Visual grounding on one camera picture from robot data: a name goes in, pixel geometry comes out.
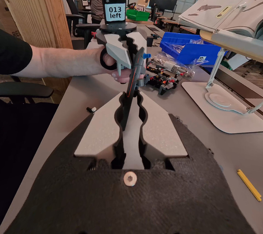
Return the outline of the person's left hand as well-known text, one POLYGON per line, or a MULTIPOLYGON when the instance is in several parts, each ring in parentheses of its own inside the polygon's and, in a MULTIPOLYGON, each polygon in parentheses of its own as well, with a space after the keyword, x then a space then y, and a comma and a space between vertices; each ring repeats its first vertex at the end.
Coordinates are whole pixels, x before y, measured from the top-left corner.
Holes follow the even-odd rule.
POLYGON ((98 48, 90 49, 89 51, 92 52, 94 58, 95 70, 92 72, 93 75, 109 74, 115 81, 119 83, 127 83, 129 81, 131 69, 125 68, 121 70, 120 75, 116 66, 113 70, 109 69, 114 64, 117 64, 117 62, 107 53, 107 50, 103 45, 100 45, 98 48))

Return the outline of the green storage bin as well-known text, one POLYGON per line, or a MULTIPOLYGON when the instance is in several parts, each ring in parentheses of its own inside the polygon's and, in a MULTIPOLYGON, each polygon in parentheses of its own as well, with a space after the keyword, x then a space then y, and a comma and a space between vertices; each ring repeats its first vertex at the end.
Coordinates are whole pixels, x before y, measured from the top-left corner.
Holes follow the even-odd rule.
POLYGON ((147 21, 149 19, 150 13, 134 9, 127 9, 126 16, 127 19, 131 19, 134 21, 147 21))

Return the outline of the person's black office chair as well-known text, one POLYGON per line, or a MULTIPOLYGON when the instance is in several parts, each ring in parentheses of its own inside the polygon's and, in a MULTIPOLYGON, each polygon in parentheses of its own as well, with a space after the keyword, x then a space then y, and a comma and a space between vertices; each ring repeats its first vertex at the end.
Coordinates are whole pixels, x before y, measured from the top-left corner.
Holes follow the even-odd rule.
POLYGON ((33 98, 49 98, 54 90, 46 85, 29 82, 0 83, 0 97, 9 98, 13 104, 25 104, 25 98, 34 104, 33 98))

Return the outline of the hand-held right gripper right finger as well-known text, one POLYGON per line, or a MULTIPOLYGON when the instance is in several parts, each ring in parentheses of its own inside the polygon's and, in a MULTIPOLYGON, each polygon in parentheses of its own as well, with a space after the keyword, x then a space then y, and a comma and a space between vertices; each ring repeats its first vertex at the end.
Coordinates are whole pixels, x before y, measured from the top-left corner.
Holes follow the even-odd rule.
POLYGON ((142 121, 139 153, 144 169, 150 169, 159 160, 164 162, 164 167, 170 167, 170 158, 187 157, 188 153, 169 113, 140 91, 137 94, 137 104, 142 121))

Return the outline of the yellow lego axle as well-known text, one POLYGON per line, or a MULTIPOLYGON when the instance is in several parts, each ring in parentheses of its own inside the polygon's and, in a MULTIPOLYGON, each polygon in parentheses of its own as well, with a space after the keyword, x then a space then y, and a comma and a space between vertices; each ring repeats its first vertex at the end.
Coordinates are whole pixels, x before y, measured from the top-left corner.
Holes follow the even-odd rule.
POLYGON ((242 172, 242 170, 238 169, 237 174, 242 179, 242 181, 245 183, 247 188, 250 190, 250 192, 253 194, 253 196, 258 200, 262 201, 261 194, 256 190, 256 188, 253 186, 253 184, 248 180, 248 178, 245 176, 245 174, 242 172))

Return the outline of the small black device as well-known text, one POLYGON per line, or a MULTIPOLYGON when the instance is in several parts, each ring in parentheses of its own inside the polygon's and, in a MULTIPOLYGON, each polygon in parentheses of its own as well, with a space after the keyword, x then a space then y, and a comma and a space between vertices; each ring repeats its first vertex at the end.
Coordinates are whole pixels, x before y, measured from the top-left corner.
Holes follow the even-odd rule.
POLYGON ((152 47, 153 41, 157 40, 159 37, 160 36, 157 34, 150 34, 150 36, 147 36, 147 38, 146 38, 147 47, 152 47))

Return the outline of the black lego chassis assembly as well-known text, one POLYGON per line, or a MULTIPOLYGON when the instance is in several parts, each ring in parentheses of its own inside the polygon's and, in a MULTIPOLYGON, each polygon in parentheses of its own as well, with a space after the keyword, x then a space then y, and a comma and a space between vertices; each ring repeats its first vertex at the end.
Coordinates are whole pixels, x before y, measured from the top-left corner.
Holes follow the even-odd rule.
POLYGON ((178 78, 172 76, 154 75, 150 77, 149 74, 144 76, 144 85, 150 85, 158 89, 159 95, 164 95, 166 91, 175 89, 179 81, 178 78))

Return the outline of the person's left forearm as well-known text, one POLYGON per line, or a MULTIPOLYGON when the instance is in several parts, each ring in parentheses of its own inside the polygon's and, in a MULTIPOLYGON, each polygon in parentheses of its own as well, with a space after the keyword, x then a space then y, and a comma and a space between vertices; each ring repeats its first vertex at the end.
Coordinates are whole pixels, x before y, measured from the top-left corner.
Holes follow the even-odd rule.
POLYGON ((103 74, 101 51, 38 48, 0 30, 0 74, 27 78, 103 74))

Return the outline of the clear plastic bags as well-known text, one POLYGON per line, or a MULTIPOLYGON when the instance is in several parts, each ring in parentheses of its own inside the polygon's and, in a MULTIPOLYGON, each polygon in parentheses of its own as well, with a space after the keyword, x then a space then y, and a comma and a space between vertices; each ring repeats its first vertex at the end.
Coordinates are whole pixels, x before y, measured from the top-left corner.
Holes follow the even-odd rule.
POLYGON ((187 65, 197 60, 197 62, 203 62, 208 59, 207 52, 208 48, 204 44, 202 39, 183 39, 177 38, 173 43, 169 44, 170 55, 187 65))

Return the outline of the cardboard box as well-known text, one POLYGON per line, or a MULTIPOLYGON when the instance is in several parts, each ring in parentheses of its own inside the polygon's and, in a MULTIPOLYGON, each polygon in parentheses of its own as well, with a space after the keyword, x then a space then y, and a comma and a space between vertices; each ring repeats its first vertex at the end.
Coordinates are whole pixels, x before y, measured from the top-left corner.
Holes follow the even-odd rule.
POLYGON ((23 40, 15 21, 5 3, 5 0, 0 0, 0 29, 9 33, 10 35, 23 40))

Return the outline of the white book stand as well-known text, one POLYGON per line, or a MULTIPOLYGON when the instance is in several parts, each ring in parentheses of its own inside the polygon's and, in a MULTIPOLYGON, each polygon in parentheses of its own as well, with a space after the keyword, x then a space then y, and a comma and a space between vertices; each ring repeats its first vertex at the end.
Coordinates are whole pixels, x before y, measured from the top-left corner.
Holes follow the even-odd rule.
POLYGON ((263 41, 223 29, 214 32, 201 30, 200 36, 221 49, 207 83, 183 82, 182 87, 219 130, 229 134, 262 132, 263 120, 255 111, 263 103, 248 108, 220 85, 214 84, 214 79, 227 50, 262 62, 263 41))

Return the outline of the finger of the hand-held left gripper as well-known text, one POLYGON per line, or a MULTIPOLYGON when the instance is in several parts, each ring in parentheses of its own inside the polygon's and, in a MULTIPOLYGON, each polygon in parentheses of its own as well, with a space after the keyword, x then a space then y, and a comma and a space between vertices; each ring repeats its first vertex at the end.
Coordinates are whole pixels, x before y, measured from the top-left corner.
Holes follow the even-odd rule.
POLYGON ((114 58, 117 63, 117 69, 121 69, 121 66, 131 69, 130 56, 127 48, 123 46, 120 41, 120 35, 117 34, 105 34, 107 53, 114 58))
POLYGON ((141 50, 141 54, 147 53, 147 42, 140 32, 130 32, 126 34, 127 45, 127 65, 126 68, 132 68, 133 55, 141 50))

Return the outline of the clear bag of lego parts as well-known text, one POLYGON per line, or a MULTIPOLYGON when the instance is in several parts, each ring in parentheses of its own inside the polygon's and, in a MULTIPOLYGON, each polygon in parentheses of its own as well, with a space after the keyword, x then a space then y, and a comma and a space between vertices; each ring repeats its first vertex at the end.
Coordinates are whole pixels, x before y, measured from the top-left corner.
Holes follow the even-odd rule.
POLYGON ((192 79, 195 75, 195 65, 185 65, 166 52, 159 52, 152 55, 148 64, 155 65, 157 69, 162 68, 176 75, 183 75, 187 79, 192 79))

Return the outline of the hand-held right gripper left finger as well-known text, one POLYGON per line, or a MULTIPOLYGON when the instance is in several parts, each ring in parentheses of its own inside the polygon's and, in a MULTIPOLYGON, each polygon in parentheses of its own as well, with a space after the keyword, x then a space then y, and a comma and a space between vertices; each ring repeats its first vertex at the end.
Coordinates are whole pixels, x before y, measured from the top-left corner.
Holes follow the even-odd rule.
POLYGON ((89 122, 74 156, 104 159, 112 169, 122 169, 126 158, 123 147, 123 100, 119 93, 97 110, 89 122))

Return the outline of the black lego panel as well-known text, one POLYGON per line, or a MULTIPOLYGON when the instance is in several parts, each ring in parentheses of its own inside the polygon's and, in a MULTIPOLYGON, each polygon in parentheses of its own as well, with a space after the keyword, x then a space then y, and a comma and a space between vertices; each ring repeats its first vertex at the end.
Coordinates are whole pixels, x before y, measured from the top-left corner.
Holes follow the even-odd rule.
POLYGON ((127 92, 125 95, 125 100, 123 103, 123 119, 121 121, 122 130, 125 131, 126 124, 135 92, 136 86, 140 87, 144 84, 144 76, 146 73, 146 68, 144 66, 144 47, 141 47, 139 51, 136 53, 133 59, 132 71, 128 83, 127 92))

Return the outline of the wooden pillar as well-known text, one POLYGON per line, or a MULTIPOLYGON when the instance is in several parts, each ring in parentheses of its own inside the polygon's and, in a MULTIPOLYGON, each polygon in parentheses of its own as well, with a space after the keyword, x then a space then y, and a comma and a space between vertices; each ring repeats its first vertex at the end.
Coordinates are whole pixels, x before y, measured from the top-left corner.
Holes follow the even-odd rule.
MULTIPOLYGON (((66 16, 61 0, 7 0, 18 29, 31 46, 72 49, 66 16)), ((69 78, 45 77, 45 85, 53 88, 52 98, 59 104, 70 83, 69 78)))

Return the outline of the open instruction booklet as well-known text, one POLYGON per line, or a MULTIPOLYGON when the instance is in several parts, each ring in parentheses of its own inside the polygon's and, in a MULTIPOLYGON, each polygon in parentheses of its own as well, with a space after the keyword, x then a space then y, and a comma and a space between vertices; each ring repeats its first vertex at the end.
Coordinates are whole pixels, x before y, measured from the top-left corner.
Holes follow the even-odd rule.
POLYGON ((198 0, 179 15, 179 23, 208 32, 223 29, 262 40, 263 0, 198 0))

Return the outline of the blue storage bin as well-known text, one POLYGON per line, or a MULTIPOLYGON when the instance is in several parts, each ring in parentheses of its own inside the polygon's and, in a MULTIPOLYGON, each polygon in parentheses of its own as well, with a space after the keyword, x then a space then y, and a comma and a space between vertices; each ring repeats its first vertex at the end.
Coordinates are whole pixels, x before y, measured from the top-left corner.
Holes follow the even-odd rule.
POLYGON ((220 47, 206 41, 203 44, 190 43, 190 40, 199 40, 201 37, 194 34, 165 32, 160 42, 162 51, 174 59, 187 65, 195 59, 205 58, 205 65, 214 65, 220 47))

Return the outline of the black lego connector blue pin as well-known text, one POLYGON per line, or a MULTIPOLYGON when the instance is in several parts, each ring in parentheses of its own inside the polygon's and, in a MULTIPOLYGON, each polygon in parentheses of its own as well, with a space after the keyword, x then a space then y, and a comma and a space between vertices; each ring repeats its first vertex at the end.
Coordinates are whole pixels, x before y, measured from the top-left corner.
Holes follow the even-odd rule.
POLYGON ((138 61, 135 64, 135 77, 136 77, 135 87, 137 89, 139 87, 145 86, 147 82, 150 80, 149 74, 146 73, 146 67, 147 67, 148 59, 150 57, 151 54, 144 53, 142 56, 138 58, 138 61))

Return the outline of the person's black clothed body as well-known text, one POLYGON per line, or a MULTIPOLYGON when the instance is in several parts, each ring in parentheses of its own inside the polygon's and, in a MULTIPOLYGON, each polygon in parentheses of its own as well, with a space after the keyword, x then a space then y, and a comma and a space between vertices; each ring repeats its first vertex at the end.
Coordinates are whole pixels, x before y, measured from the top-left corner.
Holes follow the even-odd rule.
POLYGON ((58 104, 0 105, 0 222, 38 150, 58 104))

